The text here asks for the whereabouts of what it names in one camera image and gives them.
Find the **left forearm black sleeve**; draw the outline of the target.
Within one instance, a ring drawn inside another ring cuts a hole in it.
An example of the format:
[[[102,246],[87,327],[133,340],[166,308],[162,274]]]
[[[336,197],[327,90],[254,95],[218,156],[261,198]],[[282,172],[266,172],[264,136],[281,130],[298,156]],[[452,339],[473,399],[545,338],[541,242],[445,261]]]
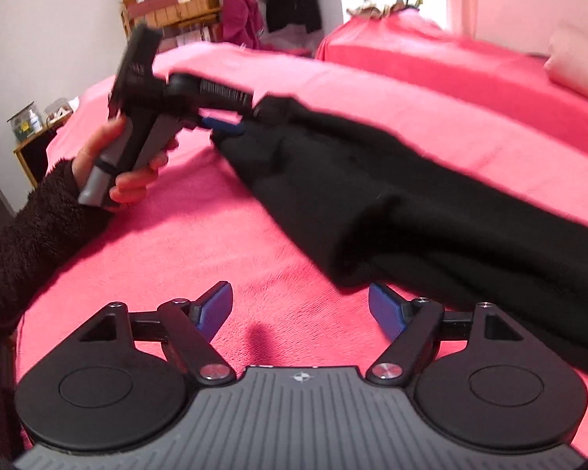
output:
[[[111,213],[80,205],[78,195],[72,162],[62,159],[0,230],[0,340],[57,269],[106,229]]]

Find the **person left hand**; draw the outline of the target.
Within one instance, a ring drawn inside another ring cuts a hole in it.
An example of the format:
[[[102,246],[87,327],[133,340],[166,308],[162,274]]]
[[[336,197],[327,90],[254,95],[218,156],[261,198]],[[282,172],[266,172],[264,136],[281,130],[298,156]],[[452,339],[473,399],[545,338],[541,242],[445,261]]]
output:
[[[96,159],[109,145],[122,136],[125,126],[125,117],[115,117],[108,120],[93,133],[80,149],[72,161],[72,173],[79,191],[85,189]],[[116,177],[114,184],[108,191],[104,207],[111,211],[119,210],[145,199],[148,187],[157,180],[160,170],[169,163],[170,152],[176,150],[178,146],[177,138],[173,137],[147,166]]]

